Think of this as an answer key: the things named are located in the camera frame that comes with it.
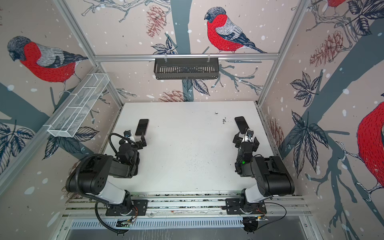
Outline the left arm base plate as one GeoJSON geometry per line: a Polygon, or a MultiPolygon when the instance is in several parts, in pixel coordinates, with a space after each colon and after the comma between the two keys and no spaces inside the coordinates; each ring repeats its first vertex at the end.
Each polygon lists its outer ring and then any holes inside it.
{"type": "Polygon", "coordinates": [[[120,205],[108,205],[106,216],[108,217],[125,217],[125,216],[145,216],[148,200],[129,200],[120,205]]]}

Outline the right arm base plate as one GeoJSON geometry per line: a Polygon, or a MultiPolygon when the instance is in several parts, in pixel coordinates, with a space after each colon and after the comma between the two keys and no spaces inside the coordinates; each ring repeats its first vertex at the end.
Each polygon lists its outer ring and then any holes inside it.
{"type": "Polygon", "coordinates": [[[222,207],[228,215],[266,215],[267,210],[264,203],[248,203],[240,198],[225,199],[222,207]]]}

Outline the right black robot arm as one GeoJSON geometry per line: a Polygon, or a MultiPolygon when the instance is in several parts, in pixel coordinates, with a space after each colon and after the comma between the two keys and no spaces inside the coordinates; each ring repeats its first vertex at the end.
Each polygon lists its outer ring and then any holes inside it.
{"type": "Polygon", "coordinates": [[[254,155],[259,147],[253,131],[238,132],[233,139],[238,149],[235,172],[243,178],[253,178],[256,183],[240,194],[240,210],[246,214],[261,213],[264,200],[273,196],[292,195],[294,181],[279,156],[254,155]]]}

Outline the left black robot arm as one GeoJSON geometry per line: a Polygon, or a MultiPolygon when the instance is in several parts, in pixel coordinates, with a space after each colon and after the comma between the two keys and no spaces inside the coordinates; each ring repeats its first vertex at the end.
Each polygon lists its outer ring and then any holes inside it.
{"type": "Polygon", "coordinates": [[[147,146],[145,135],[138,142],[133,137],[112,133],[108,140],[115,155],[93,154],[81,159],[66,181],[66,191],[107,206],[113,215],[137,211],[131,194],[112,184],[108,177],[131,179],[139,171],[139,150],[147,146]]]}

